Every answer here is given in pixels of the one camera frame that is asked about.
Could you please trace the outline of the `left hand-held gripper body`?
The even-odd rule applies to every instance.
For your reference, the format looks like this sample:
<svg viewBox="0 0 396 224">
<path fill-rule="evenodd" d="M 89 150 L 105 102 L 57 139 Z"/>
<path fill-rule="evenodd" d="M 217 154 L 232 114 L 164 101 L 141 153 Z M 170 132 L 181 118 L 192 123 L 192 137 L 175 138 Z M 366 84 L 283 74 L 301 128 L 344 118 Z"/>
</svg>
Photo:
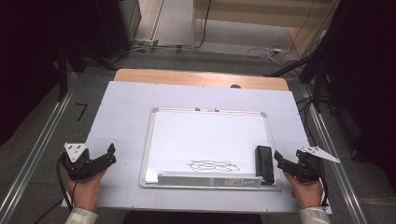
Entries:
<svg viewBox="0 0 396 224">
<path fill-rule="evenodd" d="M 65 158 L 62 160 L 68 176 L 73 181 L 85 181 L 99 174 L 94 170 L 87 143 L 65 143 Z"/>
</svg>

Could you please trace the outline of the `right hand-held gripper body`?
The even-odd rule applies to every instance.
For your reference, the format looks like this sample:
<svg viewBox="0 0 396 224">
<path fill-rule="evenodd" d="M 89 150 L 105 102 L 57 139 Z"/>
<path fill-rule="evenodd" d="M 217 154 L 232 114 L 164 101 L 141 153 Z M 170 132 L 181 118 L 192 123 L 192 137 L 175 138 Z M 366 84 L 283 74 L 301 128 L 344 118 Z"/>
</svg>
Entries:
<svg viewBox="0 0 396 224">
<path fill-rule="evenodd" d="M 340 160 L 320 147 L 302 147 L 296 151 L 300 170 L 295 175 L 302 183 L 317 181 L 322 176 L 322 160 L 339 163 Z"/>
</svg>

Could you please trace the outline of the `black whiteboard eraser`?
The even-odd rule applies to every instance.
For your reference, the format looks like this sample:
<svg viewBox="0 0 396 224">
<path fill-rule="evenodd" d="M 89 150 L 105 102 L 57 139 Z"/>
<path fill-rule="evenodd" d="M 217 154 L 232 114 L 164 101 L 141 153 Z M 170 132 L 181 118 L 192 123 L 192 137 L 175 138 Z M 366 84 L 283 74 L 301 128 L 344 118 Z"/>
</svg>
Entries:
<svg viewBox="0 0 396 224">
<path fill-rule="evenodd" d="M 257 146 L 255 149 L 256 176 L 262 178 L 263 185 L 275 183 L 272 149 L 270 147 Z"/>
</svg>

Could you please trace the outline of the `white whiteboard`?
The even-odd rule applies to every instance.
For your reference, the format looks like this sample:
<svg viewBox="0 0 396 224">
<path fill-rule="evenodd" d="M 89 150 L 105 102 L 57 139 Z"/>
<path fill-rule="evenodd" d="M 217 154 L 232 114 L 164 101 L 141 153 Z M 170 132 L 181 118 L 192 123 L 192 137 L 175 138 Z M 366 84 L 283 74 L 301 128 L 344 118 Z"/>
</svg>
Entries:
<svg viewBox="0 0 396 224">
<path fill-rule="evenodd" d="M 273 159 L 273 185 L 257 188 L 160 186 L 158 174 L 256 176 L 257 146 L 275 149 L 263 112 L 155 108 L 151 111 L 140 175 L 144 188 L 280 190 Z"/>
</svg>

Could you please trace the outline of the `person's right hand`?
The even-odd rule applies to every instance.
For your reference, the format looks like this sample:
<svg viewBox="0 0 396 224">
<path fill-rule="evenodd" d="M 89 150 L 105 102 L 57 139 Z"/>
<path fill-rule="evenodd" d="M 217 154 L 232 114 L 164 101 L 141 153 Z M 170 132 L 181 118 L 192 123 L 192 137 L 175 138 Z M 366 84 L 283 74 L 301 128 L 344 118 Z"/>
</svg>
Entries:
<svg viewBox="0 0 396 224">
<path fill-rule="evenodd" d="M 319 181 L 301 183 L 295 176 L 284 173 L 292 186 L 291 195 L 301 209 L 321 206 L 323 187 Z"/>
</svg>

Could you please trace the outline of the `person's left hand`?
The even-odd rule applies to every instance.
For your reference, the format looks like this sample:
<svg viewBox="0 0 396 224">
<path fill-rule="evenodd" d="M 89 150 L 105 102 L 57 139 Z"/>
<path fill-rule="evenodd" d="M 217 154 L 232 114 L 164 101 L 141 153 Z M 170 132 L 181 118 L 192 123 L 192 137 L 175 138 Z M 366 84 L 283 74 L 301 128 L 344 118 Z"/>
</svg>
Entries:
<svg viewBox="0 0 396 224">
<path fill-rule="evenodd" d="M 100 194 L 100 183 L 106 171 L 102 171 L 90 180 L 77 183 L 67 178 L 67 191 L 71 196 L 73 205 L 76 208 L 90 212 L 96 212 L 98 198 Z"/>
</svg>

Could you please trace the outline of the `black metal stand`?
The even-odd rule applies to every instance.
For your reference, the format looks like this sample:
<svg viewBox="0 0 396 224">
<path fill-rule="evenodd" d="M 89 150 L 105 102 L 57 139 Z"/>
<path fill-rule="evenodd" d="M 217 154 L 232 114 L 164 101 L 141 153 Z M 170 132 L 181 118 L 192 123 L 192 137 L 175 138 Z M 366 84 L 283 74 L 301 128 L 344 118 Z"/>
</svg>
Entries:
<svg viewBox="0 0 396 224">
<path fill-rule="evenodd" d="M 289 71 L 297 68 L 300 65 L 304 66 L 302 73 L 298 76 L 301 83 L 308 83 L 315 79 L 314 84 L 314 92 L 313 96 L 309 100 L 318 113 L 320 110 L 320 91 L 322 81 L 324 80 L 324 69 L 325 69 L 325 58 L 327 56 L 327 50 L 329 46 L 333 42 L 333 38 L 336 35 L 337 31 L 335 29 L 329 29 L 326 32 L 326 35 L 322 38 L 316 49 L 310 53 L 308 56 L 303 57 L 301 60 L 297 60 L 295 63 L 291 65 L 287 65 L 285 68 L 282 68 L 274 73 L 267 75 L 267 77 L 281 77 L 282 75 L 288 73 Z"/>
<path fill-rule="evenodd" d="M 64 45 L 60 44 L 58 47 L 58 72 L 59 72 L 59 87 L 60 92 L 58 101 L 61 102 L 67 94 L 67 74 L 66 74 L 66 58 L 64 56 Z"/>
</svg>

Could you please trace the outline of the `grey whiteboard pen tray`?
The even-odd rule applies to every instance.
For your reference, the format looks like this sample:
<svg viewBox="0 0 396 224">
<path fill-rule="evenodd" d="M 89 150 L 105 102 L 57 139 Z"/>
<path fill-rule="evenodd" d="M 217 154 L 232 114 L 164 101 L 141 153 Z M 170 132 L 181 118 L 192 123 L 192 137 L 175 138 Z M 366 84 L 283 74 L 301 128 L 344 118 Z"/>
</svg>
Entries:
<svg viewBox="0 0 396 224">
<path fill-rule="evenodd" d="M 158 174 L 160 186 L 184 187 L 238 187 L 257 188 L 262 184 L 261 176 L 204 175 L 187 173 Z"/>
</svg>

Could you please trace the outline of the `person's dark lap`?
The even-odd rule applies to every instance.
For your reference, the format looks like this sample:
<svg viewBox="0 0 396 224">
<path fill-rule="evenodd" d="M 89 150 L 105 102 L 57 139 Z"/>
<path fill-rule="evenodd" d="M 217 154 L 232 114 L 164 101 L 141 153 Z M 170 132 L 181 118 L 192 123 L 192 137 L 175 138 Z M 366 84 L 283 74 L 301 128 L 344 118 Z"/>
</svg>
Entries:
<svg viewBox="0 0 396 224">
<path fill-rule="evenodd" d="M 260 215 L 132 211 L 122 224 L 262 224 Z"/>
</svg>

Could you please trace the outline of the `wooden table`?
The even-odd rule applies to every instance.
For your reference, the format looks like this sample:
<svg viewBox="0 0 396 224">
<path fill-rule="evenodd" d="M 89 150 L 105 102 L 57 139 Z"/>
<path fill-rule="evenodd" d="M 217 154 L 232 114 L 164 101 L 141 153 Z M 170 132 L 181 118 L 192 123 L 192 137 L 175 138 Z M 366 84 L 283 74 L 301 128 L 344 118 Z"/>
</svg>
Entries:
<svg viewBox="0 0 396 224">
<path fill-rule="evenodd" d="M 156 69 L 120 69 L 115 81 L 159 83 L 241 89 L 289 91 L 287 81 L 280 77 L 251 77 L 210 72 L 172 71 Z"/>
</svg>

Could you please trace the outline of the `black cabinet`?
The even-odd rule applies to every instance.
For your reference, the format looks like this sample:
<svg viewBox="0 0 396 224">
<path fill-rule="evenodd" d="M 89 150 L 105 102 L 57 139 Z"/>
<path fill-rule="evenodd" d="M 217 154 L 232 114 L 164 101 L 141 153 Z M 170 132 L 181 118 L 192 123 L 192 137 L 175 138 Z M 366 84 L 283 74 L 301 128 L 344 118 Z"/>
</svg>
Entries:
<svg viewBox="0 0 396 224">
<path fill-rule="evenodd" d="M 142 15 L 139 0 L 96 0 L 105 42 L 101 55 L 112 55 L 129 50 Z"/>
</svg>

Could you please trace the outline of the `light wooden shelf unit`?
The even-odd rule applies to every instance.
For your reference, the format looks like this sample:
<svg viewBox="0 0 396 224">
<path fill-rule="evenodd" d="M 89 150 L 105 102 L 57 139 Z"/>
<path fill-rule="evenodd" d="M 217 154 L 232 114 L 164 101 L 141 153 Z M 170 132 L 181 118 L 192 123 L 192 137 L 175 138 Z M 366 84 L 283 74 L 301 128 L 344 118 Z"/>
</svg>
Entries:
<svg viewBox="0 0 396 224">
<path fill-rule="evenodd" d="M 191 44 L 196 20 L 287 27 L 299 56 L 307 56 L 326 31 L 341 0 L 193 0 Z"/>
</svg>

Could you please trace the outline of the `aluminium floor rail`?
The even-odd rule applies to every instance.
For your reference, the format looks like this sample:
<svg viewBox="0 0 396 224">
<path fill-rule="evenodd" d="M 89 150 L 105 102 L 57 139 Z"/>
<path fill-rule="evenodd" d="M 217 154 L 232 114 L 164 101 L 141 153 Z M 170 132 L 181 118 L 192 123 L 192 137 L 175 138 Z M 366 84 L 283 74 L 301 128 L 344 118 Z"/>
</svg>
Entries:
<svg viewBox="0 0 396 224">
<path fill-rule="evenodd" d="M 329 134 L 328 128 L 323 120 L 323 116 L 314 107 L 314 103 L 309 100 L 314 96 L 311 88 L 307 84 L 300 85 L 302 95 L 307 100 L 307 108 L 304 110 L 304 126 L 308 132 L 309 139 L 318 143 L 326 152 L 340 159 L 341 154 L 337 151 L 334 142 Z M 344 162 L 330 162 L 332 174 L 342 195 L 343 202 L 350 215 L 353 224 L 368 224 L 368 219 L 364 214 L 361 203 L 349 180 Z"/>
<path fill-rule="evenodd" d="M 28 186 L 30 178 L 32 177 L 35 168 L 39 164 L 43 153 L 55 131 L 61 116 L 63 115 L 71 95 L 74 92 L 75 85 L 78 81 L 78 74 L 73 72 L 67 79 L 69 90 L 66 92 L 64 98 L 57 102 L 53 107 L 51 114 L 46 120 L 46 124 L 40 132 L 40 135 L 35 140 L 35 144 L 30 148 L 29 155 L 21 164 L 21 169 L 18 171 L 16 177 L 13 179 L 8 188 L 5 197 L 0 201 L 0 224 L 7 224 L 10 220 L 22 194 Z"/>
</svg>

